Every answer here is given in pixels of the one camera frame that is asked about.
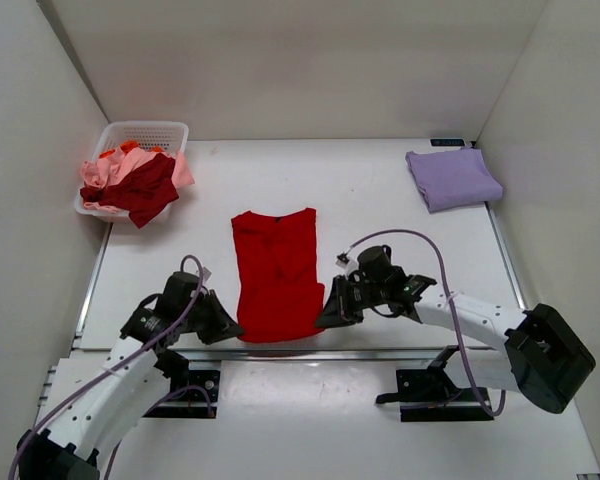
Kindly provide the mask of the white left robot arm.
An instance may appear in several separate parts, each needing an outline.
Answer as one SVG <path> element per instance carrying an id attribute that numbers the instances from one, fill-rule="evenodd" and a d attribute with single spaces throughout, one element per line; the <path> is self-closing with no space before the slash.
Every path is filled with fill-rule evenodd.
<path id="1" fill-rule="evenodd" d="M 97 373 L 21 437 L 9 478 L 100 478 L 100 460 L 139 419 L 193 390 L 189 362 L 172 348 L 189 333 L 211 345 L 244 330 L 203 278 L 178 271 L 138 304 Z"/>

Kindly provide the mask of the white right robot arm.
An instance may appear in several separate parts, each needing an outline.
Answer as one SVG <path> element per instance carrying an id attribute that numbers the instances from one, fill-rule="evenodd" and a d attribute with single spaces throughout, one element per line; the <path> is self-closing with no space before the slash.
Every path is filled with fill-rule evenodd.
<path id="1" fill-rule="evenodd" d="M 383 394 L 380 403 L 416 405 L 497 389 L 519 392 L 536 407 L 559 414 L 596 367 L 555 308 L 539 303 L 531 310 L 508 309 L 455 293 L 430 277 L 405 273 L 393 264 L 387 245 L 369 247 L 348 262 L 344 274 L 333 279 L 315 325 L 356 325 L 367 310 L 448 329 L 457 341 L 421 370 L 422 390 Z"/>

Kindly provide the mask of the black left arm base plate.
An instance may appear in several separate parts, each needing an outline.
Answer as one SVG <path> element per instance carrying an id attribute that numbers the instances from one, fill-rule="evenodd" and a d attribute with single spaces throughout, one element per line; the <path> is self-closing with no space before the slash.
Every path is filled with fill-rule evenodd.
<path id="1" fill-rule="evenodd" d="M 203 419 L 217 417 L 221 364 L 219 361 L 191 361 L 188 370 L 173 378 L 166 399 L 145 415 L 154 419 Z"/>

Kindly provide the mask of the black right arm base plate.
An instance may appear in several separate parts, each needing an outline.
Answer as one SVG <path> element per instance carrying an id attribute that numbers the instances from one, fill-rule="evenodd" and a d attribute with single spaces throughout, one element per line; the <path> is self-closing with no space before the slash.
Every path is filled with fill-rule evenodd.
<path id="1" fill-rule="evenodd" d="M 446 367 L 455 357 L 459 348 L 448 346 L 424 367 L 397 369 L 396 391 L 378 395 L 375 404 L 397 404 L 402 423 L 493 420 L 470 387 L 456 386 L 447 375 Z"/>

